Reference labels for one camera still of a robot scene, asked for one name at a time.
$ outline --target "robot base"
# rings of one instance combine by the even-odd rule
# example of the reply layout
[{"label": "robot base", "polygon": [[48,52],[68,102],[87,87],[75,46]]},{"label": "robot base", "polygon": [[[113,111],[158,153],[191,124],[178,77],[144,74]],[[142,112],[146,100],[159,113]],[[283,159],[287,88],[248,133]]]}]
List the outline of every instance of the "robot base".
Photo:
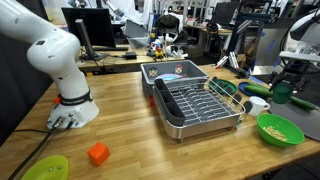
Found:
[{"label": "robot base", "polygon": [[98,113],[99,108],[96,106],[94,101],[87,101],[75,106],[57,104],[51,111],[47,127],[51,129],[56,119],[62,116],[63,122],[59,128],[66,128],[70,121],[74,121],[71,128],[82,128],[85,124],[93,120]]}]

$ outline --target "metal dish rack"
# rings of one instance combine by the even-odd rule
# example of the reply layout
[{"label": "metal dish rack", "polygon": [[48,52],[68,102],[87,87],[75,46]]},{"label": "metal dish rack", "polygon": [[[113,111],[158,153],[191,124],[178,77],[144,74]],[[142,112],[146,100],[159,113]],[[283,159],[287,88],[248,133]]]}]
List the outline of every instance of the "metal dish rack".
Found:
[{"label": "metal dish rack", "polygon": [[154,101],[170,137],[183,142],[186,137],[235,128],[245,112],[244,106],[214,81],[210,83],[216,88],[208,88],[200,80],[199,83],[187,79],[155,82]]}]

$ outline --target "orange block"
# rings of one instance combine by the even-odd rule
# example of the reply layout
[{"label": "orange block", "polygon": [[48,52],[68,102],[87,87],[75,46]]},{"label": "orange block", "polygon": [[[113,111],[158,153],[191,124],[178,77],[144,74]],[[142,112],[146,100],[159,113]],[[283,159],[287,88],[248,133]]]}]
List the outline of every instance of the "orange block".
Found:
[{"label": "orange block", "polygon": [[110,152],[107,146],[101,142],[97,142],[88,150],[88,155],[90,160],[96,165],[101,166],[101,164],[110,156]]}]

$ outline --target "wooden countertop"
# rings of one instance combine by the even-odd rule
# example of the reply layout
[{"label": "wooden countertop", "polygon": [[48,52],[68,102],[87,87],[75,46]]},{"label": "wooden countertop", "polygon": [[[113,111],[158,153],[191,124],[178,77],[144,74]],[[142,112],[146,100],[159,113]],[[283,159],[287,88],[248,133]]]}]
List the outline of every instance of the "wooden countertop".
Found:
[{"label": "wooden countertop", "polygon": [[[226,69],[200,67],[211,78],[217,76],[236,85],[244,81]],[[178,144],[166,134],[156,108],[144,97],[141,72],[93,76],[87,81],[100,108],[98,117],[83,128],[53,135],[18,177],[42,158],[63,155],[69,161],[72,180],[245,179],[320,152],[320,143],[309,138],[286,148],[264,142],[251,116],[230,133],[210,132]],[[53,84],[17,129],[47,130],[46,121],[57,94]],[[0,179],[7,179],[44,136],[13,132],[0,148]],[[87,155],[98,141],[111,152],[100,167]]]},{"label": "wooden countertop", "polygon": [[[114,66],[114,65],[133,65],[133,64],[143,64],[143,63],[154,63],[152,57],[147,56],[147,51],[145,49],[131,49],[130,45],[117,45],[117,47],[128,47],[130,51],[136,52],[137,59],[133,60],[126,60],[124,58],[112,57],[112,56],[121,56],[125,54],[125,51],[104,51],[104,52],[96,52],[96,53],[106,53],[112,56],[108,56],[104,59],[96,61],[99,66]],[[176,60],[183,60],[184,58],[173,58],[168,57],[168,61],[176,61]],[[76,59],[79,68],[91,68],[97,67],[94,61],[82,61],[78,58]]]}]

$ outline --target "dish drying rack tray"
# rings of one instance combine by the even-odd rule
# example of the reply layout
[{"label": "dish drying rack tray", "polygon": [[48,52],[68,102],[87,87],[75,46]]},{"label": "dish drying rack tray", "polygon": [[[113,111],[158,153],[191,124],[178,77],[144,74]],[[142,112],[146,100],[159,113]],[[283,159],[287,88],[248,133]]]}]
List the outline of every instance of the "dish drying rack tray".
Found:
[{"label": "dish drying rack tray", "polygon": [[198,83],[188,79],[155,81],[153,98],[170,137],[183,142],[186,137],[235,128],[245,108],[214,81],[210,80],[210,86],[215,88],[201,79]]}]

